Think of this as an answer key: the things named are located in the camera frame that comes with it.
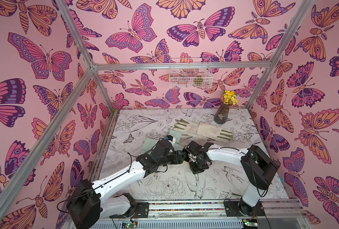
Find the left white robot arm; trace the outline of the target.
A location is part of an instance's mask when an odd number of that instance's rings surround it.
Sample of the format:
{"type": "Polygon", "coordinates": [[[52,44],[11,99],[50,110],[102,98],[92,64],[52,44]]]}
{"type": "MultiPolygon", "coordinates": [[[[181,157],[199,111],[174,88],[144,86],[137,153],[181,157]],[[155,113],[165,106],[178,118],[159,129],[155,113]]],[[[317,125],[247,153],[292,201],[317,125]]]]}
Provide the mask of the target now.
{"type": "Polygon", "coordinates": [[[113,197],[129,184],[158,173],[160,167],[180,165],[189,161],[186,149],[175,150],[175,138],[166,136],[145,153],[132,156],[128,167],[106,178],[83,180],[67,200],[67,211],[77,229],[89,229],[100,217],[130,217],[137,205],[130,194],[113,197]]]}

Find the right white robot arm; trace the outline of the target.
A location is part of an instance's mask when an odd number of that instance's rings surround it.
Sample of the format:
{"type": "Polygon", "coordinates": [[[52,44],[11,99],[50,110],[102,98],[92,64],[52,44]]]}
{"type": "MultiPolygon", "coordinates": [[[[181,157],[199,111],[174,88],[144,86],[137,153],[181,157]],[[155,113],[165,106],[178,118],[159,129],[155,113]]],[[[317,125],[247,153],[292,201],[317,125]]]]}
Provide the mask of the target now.
{"type": "Polygon", "coordinates": [[[226,162],[242,167],[248,178],[245,193],[237,204],[243,216],[252,216],[261,208],[260,199],[268,193],[279,167],[257,145],[249,148],[222,147],[213,143],[203,146],[191,141],[183,148],[193,174],[209,168],[214,161],[226,162]]]}

